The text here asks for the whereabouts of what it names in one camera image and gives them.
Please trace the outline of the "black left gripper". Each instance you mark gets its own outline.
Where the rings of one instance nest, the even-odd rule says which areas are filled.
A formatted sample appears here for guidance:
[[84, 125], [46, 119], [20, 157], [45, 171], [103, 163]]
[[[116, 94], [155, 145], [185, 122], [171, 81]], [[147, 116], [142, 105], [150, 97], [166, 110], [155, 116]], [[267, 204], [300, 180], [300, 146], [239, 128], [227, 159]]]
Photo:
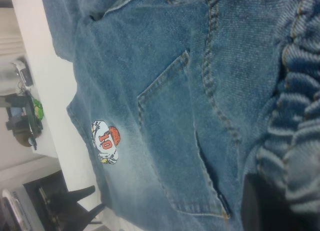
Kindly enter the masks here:
[[50, 211], [62, 222], [62, 229], [85, 229], [91, 221], [105, 209], [103, 203], [90, 211], [79, 209], [78, 201], [96, 191], [94, 185], [65, 193], [55, 193], [47, 198]]

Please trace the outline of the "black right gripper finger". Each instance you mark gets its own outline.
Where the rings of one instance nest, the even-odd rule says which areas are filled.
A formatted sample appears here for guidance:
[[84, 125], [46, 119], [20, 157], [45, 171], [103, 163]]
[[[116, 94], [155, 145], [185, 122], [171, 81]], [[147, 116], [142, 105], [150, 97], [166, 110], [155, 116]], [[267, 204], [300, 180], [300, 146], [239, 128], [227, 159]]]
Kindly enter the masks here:
[[244, 179], [241, 222], [245, 231], [306, 231], [282, 195], [259, 175]]

